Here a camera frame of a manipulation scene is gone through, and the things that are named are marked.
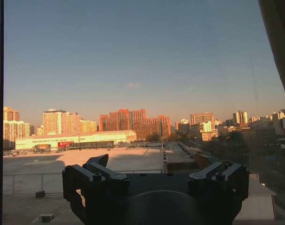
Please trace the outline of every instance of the wall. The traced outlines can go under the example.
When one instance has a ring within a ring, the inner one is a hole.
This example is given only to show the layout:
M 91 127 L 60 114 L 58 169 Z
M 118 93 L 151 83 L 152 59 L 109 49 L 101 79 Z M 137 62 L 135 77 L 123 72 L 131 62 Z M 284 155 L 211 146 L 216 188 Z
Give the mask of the wall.
M 250 195 L 235 220 L 274 220 L 272 196 Z

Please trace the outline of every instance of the flat roof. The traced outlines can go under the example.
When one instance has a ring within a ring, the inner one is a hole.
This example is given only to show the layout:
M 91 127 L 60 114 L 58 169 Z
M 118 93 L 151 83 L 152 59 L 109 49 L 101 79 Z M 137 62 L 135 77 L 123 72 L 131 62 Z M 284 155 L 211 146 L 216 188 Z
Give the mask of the flat roof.
M 130 131 L 134 130 L 116 130 L 116 131 L 97 131 L 97 132 L 91 132 L 91 133 L 78 133 L 78 134 L 59 134 L 59 135 L 43 135 L 43 136 L 30 136 L 30 137 L 23 137 L 18 138 L 17 140 L 22 139 L 43 139 L 43 138 L 55 138 L 55 137 L 78 137 L 78 136 L 92 136 L 92 135 L 109 135 L 109 134 L 127 134 Z

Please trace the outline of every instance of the white building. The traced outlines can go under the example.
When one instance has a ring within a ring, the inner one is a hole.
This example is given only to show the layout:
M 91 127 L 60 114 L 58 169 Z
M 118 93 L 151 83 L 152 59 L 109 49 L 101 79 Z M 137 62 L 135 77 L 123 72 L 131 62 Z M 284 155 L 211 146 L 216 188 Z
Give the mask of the white building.
M 189 124 L 189 120 L 187 120 L 187 119 L 181 119 L 181 124 Z
M 17 138 L 30 136 L 30 124 L 24 121 L 3 121 L 3 148 L 14 148 Z
M 77 135 L 45 135 L 16 139 L 15 149 L 32 149 L 38 144 L 50 144 L 52 150 L 71 143 L 119 142 L 130 143 L 137 140 L 133 130 L 104 131 Z

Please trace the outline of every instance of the tree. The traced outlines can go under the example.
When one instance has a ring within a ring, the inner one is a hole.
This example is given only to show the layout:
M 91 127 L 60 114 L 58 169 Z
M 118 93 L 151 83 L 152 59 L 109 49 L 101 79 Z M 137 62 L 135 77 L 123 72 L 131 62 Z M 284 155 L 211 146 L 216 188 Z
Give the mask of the tree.
M 149 135 L 146 140 L 148 142 L 158 142 L 160 140 L 160 136 L 159 134 L 152 134 L 152 135 Z

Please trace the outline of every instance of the high-rise building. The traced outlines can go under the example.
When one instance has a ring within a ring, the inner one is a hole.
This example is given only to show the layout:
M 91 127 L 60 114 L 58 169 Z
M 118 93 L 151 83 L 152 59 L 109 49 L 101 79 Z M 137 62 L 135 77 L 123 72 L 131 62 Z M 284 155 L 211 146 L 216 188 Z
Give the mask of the high-rise building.
M 49 109 L 43 114 L 44 135 L 80 133 L 80 115 L 63 110 Z
M 215 127 L 214 114 L 211 112 L 191 114 L 190 120 L 191 120 L 191 125 L 196 125 L 196 124 L 199 124 L 201 122 L 211 121 L 212 126 Z
M 285 114 L 282 111 L 273 112 L 272 114 L 272 123 L 277 135 L 285 135 L 283 118 L 285 118 Z
M 239 124 L 240 123 L 240 116 L 238 112 L 233 113 L 233 122 L 234 124 Z
M 80 115 L 76 113 L 66 112 L 66 130 L 64 134 L 79 134 L 80 133 Z
M 11 121 L 19 121 L 20 113 L 16 110 L 13 110 L 10 107 L 3 107 L 3 120 Z
M 35 127 L 33 125 L 30 126 L 30 135 L 35 134 Z
M 179 130 L 179 121 L 175 122 L 175 130 Z
M 120 109 L 100 116 L 100 131 L 129 130 L 137 134 L 138 140 L 146 140 L 148 136 L 158 134 L 162 138 L 170 135 L 170 120 L 164 115 L 147 119 L 146 110 Z
M 248 123 L 248 117 L 246 111 L 239 110 L 233 113 L 234 124 Z
M 66 111 L 49 109 L 43 113 L 44 135 L 59 135 L 66 131 Z
M 95 121 L 80 120 L 80 132 L 92 133 L 97 131 L 97 123 Z
M 3 121 L 3 148 L 11 149 L 15 147 L 17 138 L 30 136 L 30 124 L 23 121 L 4 120 Z
M 36 128 L 35 135 L 37 135 L 37 136 L 44 135 L 44 126 L 43 125 L 40 125 L 39 127 Z

